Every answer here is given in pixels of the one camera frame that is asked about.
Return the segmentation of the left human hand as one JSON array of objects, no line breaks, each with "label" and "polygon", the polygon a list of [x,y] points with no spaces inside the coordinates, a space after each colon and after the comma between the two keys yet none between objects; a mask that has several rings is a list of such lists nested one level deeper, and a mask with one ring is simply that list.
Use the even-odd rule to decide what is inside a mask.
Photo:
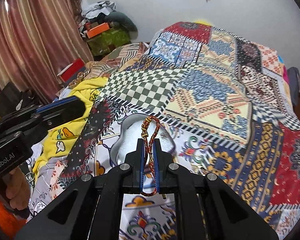
[{"label": "left human hand", "polygon": [[6,185],[6,196],[10,200],[9,204],[11,208],[17,210],[27,208],[31,190],[25,174],[20,168],[17,167],[9,173]]}]

